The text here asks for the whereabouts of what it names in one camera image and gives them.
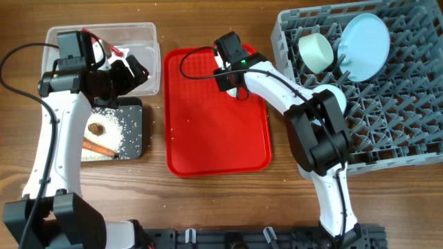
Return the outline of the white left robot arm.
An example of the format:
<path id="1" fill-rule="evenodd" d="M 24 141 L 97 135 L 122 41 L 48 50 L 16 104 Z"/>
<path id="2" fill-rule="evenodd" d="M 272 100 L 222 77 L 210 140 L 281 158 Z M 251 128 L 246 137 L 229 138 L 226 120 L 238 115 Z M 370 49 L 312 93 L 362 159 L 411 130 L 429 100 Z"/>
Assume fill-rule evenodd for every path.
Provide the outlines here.
<path id="1" fill-rule="evenodd" d="M 105 222 L 82 197 L 82 139 L 94 106 L 117 108 L 119 95 L 144 83 L 148 70 L 130 55 L 109 70 L 72 55 L 55 61 L 39 83 L 42 131 L 29 187 L 6 203 L 3 222 L 20 248 L 152 248 L 137 220 Z"/>

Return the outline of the red snack wrapper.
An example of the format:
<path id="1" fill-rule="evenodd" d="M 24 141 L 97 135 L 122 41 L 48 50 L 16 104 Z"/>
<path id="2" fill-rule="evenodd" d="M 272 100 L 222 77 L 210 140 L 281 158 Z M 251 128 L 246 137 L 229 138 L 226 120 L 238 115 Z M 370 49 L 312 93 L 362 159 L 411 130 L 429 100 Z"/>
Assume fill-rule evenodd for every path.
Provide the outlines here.
<path id="1" fill-rule="evenodd" d="M 124 57 L 124 52 L 118 50 L 115 46 L 111 45 L 109 42 L 101 39 L 100 37 L 95 37 L 94 34 L 86 28 L 82 28 L 81 31 L 91 33 L 91 41 L 93 43 L 100 42 L 102 44 L 103 48 L 105 49 L 105 55 L 107 58 L 110 58 L 112 55 L 115 55 L 117 57 Z"/>

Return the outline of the light blue plate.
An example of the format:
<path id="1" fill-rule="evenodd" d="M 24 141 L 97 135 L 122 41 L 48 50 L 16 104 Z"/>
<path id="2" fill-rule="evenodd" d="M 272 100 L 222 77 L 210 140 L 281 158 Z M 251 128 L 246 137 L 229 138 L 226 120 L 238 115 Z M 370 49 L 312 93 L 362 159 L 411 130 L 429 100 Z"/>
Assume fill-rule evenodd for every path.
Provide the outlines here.
<path id="1" fill-rule="evenodd" d="M 387 26 L 370 13 L 356 16 L 345 27 L 338 45 L 337 57 L 342 73 L 348 79 L 362 82 L 378 73 L 387 60 L 390 36 Z"/>

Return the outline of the brown food scrap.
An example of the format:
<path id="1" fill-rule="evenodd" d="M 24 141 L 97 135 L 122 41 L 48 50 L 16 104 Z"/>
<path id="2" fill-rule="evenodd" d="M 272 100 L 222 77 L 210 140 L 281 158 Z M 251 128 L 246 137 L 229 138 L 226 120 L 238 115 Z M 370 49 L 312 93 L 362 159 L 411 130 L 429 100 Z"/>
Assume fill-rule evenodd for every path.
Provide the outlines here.
<path id="1" fill-rule="evenodd" d="M 105 132 L 105 127 L 97 122 L 89 124 L 87 128 L 95 136 L 101 136 Z"/>

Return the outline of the green bowl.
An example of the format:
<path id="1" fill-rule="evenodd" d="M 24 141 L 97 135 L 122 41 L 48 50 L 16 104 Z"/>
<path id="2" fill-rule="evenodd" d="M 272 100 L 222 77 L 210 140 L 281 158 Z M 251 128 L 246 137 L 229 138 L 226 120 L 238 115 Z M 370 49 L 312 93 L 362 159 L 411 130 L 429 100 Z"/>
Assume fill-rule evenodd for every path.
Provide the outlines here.
<path id="1" fill-rule="evenodd" d="M 320 33 L 301 37 L 298 48 L 306 67 L 315 74 L 322 73 L 334 61 L 332 46 Z"/>

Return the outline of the light blue bowl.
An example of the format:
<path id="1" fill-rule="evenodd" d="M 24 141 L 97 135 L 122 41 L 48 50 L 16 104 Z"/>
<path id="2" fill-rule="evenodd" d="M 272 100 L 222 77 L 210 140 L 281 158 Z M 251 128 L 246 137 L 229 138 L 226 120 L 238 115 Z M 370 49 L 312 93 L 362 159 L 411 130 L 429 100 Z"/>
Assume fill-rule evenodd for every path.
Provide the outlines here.
<path id="1" fill-rule="evenodd" d="M 347 107 L 347 100 L 344 92 L 342 92 L 342 90 L 332 84 L 322 84 L 312 89 L 312 93 L 321 93 L 323 91 L 330 91 L 333 93 L 336 101 L 338 102 L 341 114 L 344 115 Z"/>

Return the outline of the white plastic spoon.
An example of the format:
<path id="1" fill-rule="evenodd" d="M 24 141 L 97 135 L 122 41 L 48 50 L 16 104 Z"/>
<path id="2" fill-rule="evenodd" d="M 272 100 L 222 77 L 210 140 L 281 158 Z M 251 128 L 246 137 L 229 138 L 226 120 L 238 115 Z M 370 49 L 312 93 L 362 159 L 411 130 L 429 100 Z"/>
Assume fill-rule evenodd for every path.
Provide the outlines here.
<path id="1" fill-rule="evenodd" d="M 216 53 L 215 61 L 216 61 L 217 65 L 218 65 L 218 67 L 220 67 L 222 69 L 225 69 L 223 60 L 222 60 L 222 58 L 221 58 L 219 53 Z M 227 90 L 227 93 L 229 94 L 229 96 L 235 98 L 237 96 L 237 89 L 234 88 L 234 89 Z"/>

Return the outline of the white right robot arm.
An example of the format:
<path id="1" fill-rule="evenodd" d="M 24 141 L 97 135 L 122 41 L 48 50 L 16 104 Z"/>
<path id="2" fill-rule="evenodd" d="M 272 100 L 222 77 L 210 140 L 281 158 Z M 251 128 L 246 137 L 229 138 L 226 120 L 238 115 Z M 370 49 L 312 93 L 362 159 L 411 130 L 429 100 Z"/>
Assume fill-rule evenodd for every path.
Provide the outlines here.
<path id="1" fill-rule="evenodd" d="M 245 89 L 284 118 L 291 153 L 314 182 L 320 226 L 337 247 L 350 242 L 358 221 L 347 188 L 350 133 L 343 117 L 345 97 L 335 86 L 306 89 L 279 73 L 260 53 L 214 52 L 221 91 Z"/>

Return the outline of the orange carrot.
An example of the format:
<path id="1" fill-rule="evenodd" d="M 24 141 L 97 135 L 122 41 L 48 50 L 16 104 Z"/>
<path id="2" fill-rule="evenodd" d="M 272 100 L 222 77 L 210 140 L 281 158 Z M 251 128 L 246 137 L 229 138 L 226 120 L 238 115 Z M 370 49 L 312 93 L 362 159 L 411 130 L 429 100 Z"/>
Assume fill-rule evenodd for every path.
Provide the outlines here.
<path id="1" fill-rule="evenodd" d="M 106 147 L 103 147 L 102 145 L 98 145 L 94 142 L 91 142 L 90 140 L 88 140 L 86 138 L 83 139 L 82 148 L 87 149 L 89 151 L 96 152 L 98 154 L 102 154 L 104 156 L 109 156 L 112 158 L 115 158 L 118 155 L 115 151 L 112 151 Z"/>

